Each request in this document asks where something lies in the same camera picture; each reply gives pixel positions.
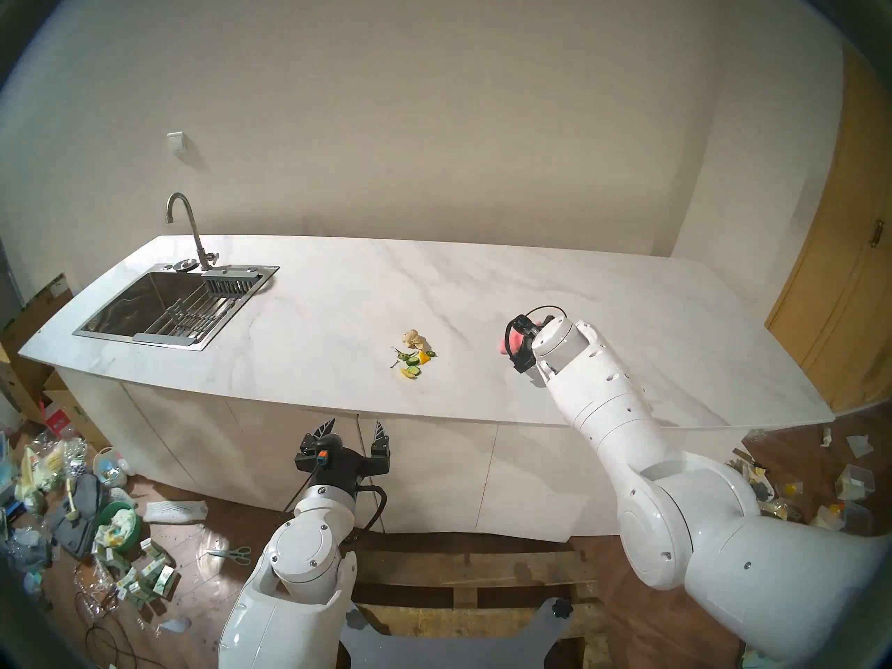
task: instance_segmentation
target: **sink basin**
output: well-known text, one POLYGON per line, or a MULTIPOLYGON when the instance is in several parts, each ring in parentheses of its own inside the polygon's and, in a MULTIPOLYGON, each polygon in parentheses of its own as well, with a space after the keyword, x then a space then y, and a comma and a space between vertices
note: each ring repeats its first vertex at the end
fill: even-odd
POLYGON ((157 263, 74 332, 122 343, 203 350, 278 266, 179 272, 157 263))

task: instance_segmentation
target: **gray faucet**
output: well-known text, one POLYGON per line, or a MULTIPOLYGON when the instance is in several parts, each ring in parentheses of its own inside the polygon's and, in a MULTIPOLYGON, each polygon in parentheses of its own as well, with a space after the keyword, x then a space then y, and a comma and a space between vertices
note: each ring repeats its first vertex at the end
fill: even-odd
POLYGON ((198 226, 195 224, 195 216, 192 213, 192 206, 189 205, 189 200, 183 196, 183 194, 180 194, 180 192, 174 192, 170 195, 165 218, 168 223, 173 222, 173 204, 177 199, 180 199, 183 202, 185 213, 189 216, 189 224, 192 226, 192 236, 195 238, 195 248, 198 250, 198 261, 202 264, 202 270, 212 270, 214 268, 212 264, 220 257, 220 255, 218 253, 205 253, 204 247, 202 247, 202 237, 198 234, 198 226))

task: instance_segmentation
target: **white cabinet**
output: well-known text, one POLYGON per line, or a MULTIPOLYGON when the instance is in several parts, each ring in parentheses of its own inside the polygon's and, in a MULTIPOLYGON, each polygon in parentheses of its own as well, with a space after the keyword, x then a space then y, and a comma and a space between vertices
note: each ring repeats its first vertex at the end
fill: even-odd
POLYGON ((219 499, 274 508, 264 497, 251 442, 226 399, 155 386, 122 384, 161 441, 198 484, 219 499))
POLYGON ((499 425, 476 530, 549 541, 617 534, 613 486, 570 427, 499 425))
POLYGON ((496 425, 454 419, 360 415, 366 449, 376 419, 390 436, 386 532, 473 532, 484 496, 496 425))
MULTIPOLYGON (((344 441, 344 447, 368 455, 363 450, 356 415, 336 415, 296 405, 237 398, 226 398, 226 404, 236 418, 244 440, 251 446, 253 463, 249 470, 264 502, 269 504, 266 508, 284 508, 307 479, 309 475, 298 472, 294 466, 294 455, 300 450, 304 435, 314 432, 332 417, 335 419, 333 430, 344 441)), ((356 526, 365 526, 376 508, 374 493, 357 494, 356 526)), ((381 532, 381 524, 372 529, 381 532)))
POLYGON ((120 383, 73 369, 57 371, 86 414, 139 475, 198 491, 198 484, 146 422, 120 383))

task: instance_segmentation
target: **white marble countertop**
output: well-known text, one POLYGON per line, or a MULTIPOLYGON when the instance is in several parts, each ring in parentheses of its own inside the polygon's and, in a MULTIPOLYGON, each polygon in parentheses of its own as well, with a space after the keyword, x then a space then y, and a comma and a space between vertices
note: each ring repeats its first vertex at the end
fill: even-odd
POLYGON ((780 427, 832 414, 796 363, 705 266, 605 252, 301 236, 204 236, 220 263, 277 265, 201 352, 73 336, 155 263, 161 236, 96 279, 22 348, 122 381, 315 408, 562 425, 544 389, 498 354, 518 313, 559 304, 609 339, 662 425, 780 427), (417 328, 439 357, 390 369, 417 328))

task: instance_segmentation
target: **door hinge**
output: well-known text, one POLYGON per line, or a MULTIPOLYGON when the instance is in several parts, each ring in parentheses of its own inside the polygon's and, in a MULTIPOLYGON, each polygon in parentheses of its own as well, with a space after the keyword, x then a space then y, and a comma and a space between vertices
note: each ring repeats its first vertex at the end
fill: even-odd
POLYGON ((868 244, 871 245, 871 248, 876 249, 879 245, 879 239, 883 236, 883 228, 886 226, 882 220, 877 220, 876 224, 873 226, 873 237, 871 237, 871 241, 868 244))

